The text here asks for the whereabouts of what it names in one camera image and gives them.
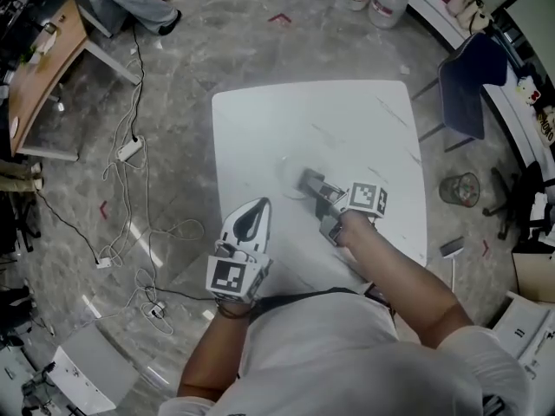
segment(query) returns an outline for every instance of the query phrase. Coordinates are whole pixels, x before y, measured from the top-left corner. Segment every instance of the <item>wire mesh trash can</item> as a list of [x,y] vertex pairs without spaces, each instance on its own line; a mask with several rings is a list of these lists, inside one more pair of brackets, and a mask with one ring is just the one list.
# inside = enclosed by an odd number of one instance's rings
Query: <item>wire mesh trash can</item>
[[448,204],[472,208],[480,198],[480,182],[471,172],[448,177],[440,183],[440,197]]

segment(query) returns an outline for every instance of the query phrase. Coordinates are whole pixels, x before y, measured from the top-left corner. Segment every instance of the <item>red tape marker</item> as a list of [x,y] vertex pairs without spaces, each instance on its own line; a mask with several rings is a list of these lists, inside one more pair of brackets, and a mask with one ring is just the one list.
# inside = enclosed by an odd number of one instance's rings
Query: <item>red tape marker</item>
[[489,247],[487,246],[486,240],[482,240],[482,242],[484,243],[484,252],[482,253],[482,257],[483,257],[489,251]]
[[286,22],[291,23],[291,19],[283,13],[279,13],[276,16],[269,18],[268,22],[273,22],[274,20],[278,20],[278,18],[283,18]]
[[106,215],[106,213],[104,212],[104,207],[106,206],[108,202],[106,200],[104,200],[104,202],[102,202],[102,205],[100,207],[100,211],[101,211],[101,215],[104,218],[104,220],[108,220],[108,216]]

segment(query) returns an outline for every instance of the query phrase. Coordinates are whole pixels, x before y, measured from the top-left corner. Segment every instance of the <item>plug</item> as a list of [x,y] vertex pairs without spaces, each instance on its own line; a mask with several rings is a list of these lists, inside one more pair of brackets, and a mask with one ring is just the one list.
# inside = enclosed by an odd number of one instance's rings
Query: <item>plug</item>
[[156,317],[157,319],[161,319],[162,317],[164,317],[162,315],[162,309],[164,309],[165,307],[165,303],[163,303],[162,301],[158,301],[153,304],[153,307],[150,309],[148,314],[152,317]]

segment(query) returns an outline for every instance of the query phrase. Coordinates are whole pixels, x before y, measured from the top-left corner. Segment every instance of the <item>office chair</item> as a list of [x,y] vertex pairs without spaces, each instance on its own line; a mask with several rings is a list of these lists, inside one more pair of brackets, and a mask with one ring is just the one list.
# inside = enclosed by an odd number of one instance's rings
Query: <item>office chair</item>
[[545,234],[549,234],[551,231],[549,219],[551,206],[546,207],[545,218],[541,220],[530,220],[530,211],[534,205],[536,192],[545,192],[545,188],[554,186],[555,179],[544,182],[538,162],[532,162],[520,178],[516,174],[512,174],[511,189],[509,189],[497,168],[492,168],[492,176],[494,184],[498,184],[503,191],[505,201],[494,208],[484,208],[482,214],[489,218],[502,212],[505,213],[497,238],[505,240],[513,224],[520,228],[519,242],[525,242],[530,238],[531,228],[536,229],[535,233],[543,231]]
[[439,83],[442,123],[418,141],[449,127],[466,138],[445,149],[448,153],[475,139],[484,139],[484,117],[480,90],[483,85],[506,83],[505,50],[483,33],[473,34],[438,67],[438,77],[411,97],[416,100]]

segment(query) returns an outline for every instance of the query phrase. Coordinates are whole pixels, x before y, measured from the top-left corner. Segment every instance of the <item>gray floor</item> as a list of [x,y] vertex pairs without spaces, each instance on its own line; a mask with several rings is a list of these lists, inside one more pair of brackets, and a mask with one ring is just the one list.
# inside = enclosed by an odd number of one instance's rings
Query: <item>gray floor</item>
[[[103,315],[118,313],[134,292],[134,274],[152,270],[145,252],[148,222],[167,229],[185,218],[197,218],[206,228],[199,241],[185,242],[152,235],[152,251],[163,265],[159,286],[198,296],[203,263],[189,264],[212,248],[219,233],[220,215],[212,143],[210,101],[214,94],[234,88],[269,83],[325,79],[390,79],[415,92],[435,76],[447,51],[411,16],[393,30],[380,31],[366,11],[350,13],[334,8],[334,0],[169,0],[183,12],[183,20],[167,37],[137,29],[146,77],[136,131],[147,138],[149,151],[149,219],[145,207],[146,171],[127,169],[133,225],[136,230],[122,245],[124,265],[98,270],[88,247],[40,203],[42,238],[33,253],[23,253],[6,272],[4,282],[15,286],[27,277],[36,290],[38,309],[55,328],[55,337],[36,328],[25,337],[31,356],[46,364],[56,346],[89,322],[86,296]],[[284,13],[291,24],[267,20]],[[112,40],[96,37],[122,63],[134,46],[132,31]],[[410,74],[401,73],[400,66]],[[131,69],[137,72],[136,65]],[[96,250],[120,232],[126,217],[121,185],[112,172],[102,172],[114,130],[129,109],[132,86],[92,56],[76,66],[62,91],[63,114],[47,105],[29,137],[30,144],[77,148],[76,163],[45,160],[44,196],[67,220],[76,224]],[[440,101],[432,90],[414,103],[420,134],[440,122]],[[500,305],[515,277],[510,249],[497,240],[500,221],[484,218],[481,209],[494,203],[491,166],[508,175],[516,160],[489,110],[485,110],[486,139],[445,154],[441,134],[421,145],[428,208],[428,268],[447,283],[450,265],[438,248],[464,235],[466,248],[459,258],[456,294],[470,316],[486,323]],[[474,172],[482,184],[480,202],[473,209],[443,203],[440,181],[453,174]],[[104,219],[99,207],[107,201]],[[193,225],[181,228],[194,237]],[[483,241],[490,250],[482,256]],[[194,302],[160,293],[168,303],[167,320],[174,333],[156,332],[140,315],[145,301],[138,292],[118,316],[97,322],[109,340],[139,369],[142,379],[126,397],[117,414],[153,414],[174,393],[180,370],[208,320],[209,302]]]

